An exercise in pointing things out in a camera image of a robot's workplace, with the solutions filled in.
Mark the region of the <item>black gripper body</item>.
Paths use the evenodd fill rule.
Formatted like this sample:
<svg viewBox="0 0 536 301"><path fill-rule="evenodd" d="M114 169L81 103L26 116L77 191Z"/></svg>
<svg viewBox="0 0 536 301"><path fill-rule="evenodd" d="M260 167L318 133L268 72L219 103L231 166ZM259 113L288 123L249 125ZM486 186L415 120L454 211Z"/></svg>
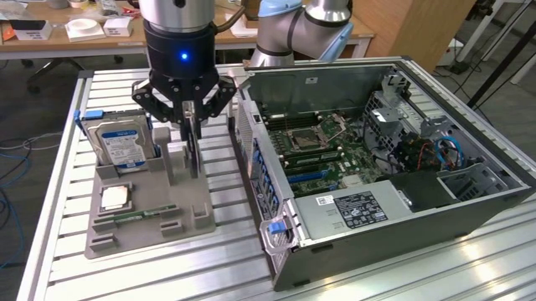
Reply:
<svg viewBox="0 0 536 301"><path fill-rule="evenodd" d="M212 23L188 33L144 24L152 87L173 103L201 100L219 81Z"/></svg>

